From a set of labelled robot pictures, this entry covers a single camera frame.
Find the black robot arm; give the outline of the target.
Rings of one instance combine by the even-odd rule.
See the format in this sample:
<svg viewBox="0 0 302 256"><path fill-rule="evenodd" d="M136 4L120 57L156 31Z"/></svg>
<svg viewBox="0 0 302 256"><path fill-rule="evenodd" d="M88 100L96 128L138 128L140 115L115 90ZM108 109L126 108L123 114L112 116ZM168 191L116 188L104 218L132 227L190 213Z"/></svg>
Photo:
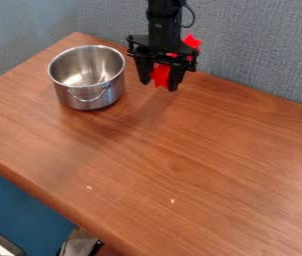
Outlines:
<svg viewBox="0 0 302 256"><path fill-rule="evenodd" d="M175 91L183 81L186 72L196 71L196 58L202 41L190 34L182 38L182 10L195 13L187 0L147 0L146 17L148 33L128 35L128 55L134 58L139 80L147 85L155 82L156 87Z"/></svg>

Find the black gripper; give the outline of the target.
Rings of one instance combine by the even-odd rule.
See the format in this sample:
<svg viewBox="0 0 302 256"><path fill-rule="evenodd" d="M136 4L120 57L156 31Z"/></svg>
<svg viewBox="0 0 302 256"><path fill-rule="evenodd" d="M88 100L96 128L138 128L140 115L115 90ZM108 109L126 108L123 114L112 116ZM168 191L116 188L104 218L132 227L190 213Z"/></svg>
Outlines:
<svg viewBox="0 0 302 256"><path fill-rule="evenodd" d="M128 35L128 55L135 59L135 65L140 82L147 85L151 81L154 64L171 64L167 53L190 55L192 50L180 39L180 23L178 19L151 19L148 21L148 33L144 35ZM175 64L170 67L168 90L176 91L183 81L186 67Z"/></svg>

